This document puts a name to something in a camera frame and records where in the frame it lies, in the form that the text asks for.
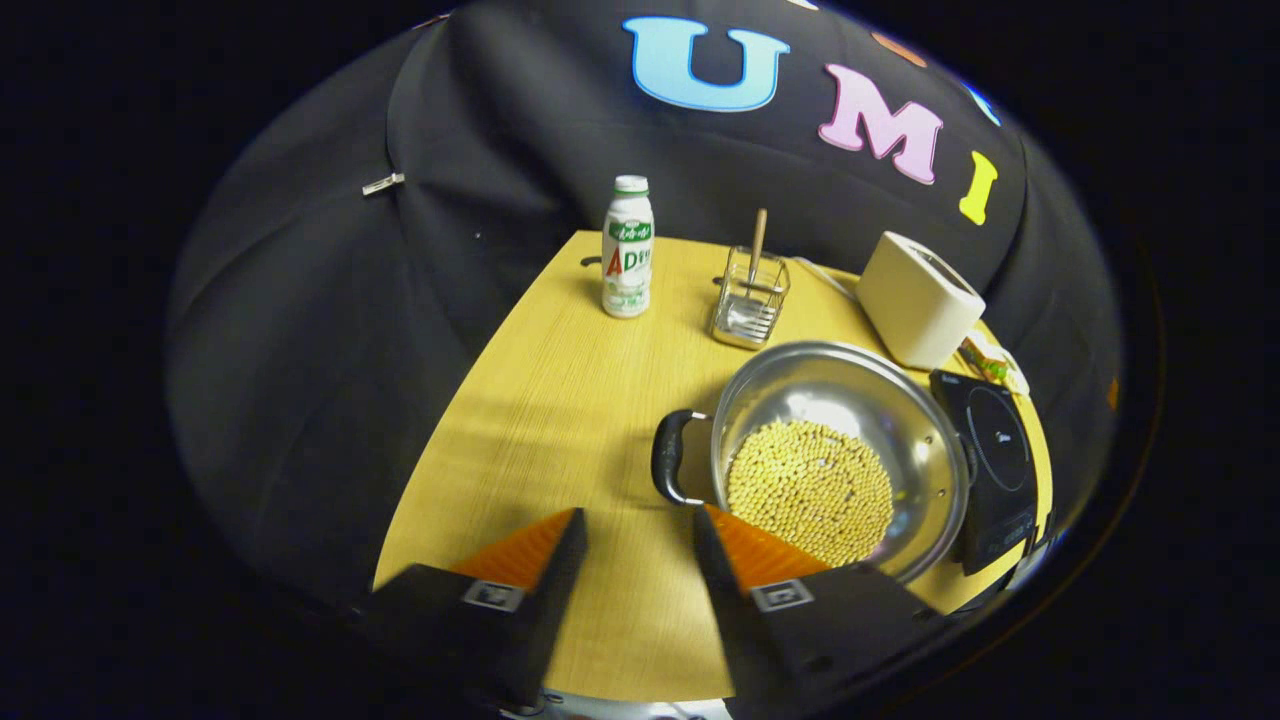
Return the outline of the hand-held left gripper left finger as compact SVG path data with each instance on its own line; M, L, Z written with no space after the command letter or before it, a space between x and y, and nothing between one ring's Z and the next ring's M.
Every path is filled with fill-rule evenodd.
M406 568L355 603L347 625L449 703L532 707L586 551L585 511L566 509L452 568Z

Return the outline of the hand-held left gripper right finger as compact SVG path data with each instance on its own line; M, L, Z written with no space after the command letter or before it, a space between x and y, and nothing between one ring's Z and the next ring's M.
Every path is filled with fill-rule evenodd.
M797 550L709 505L692 514L732 682L733 719L817 719L915 661L946 616L864 562L818 570Z

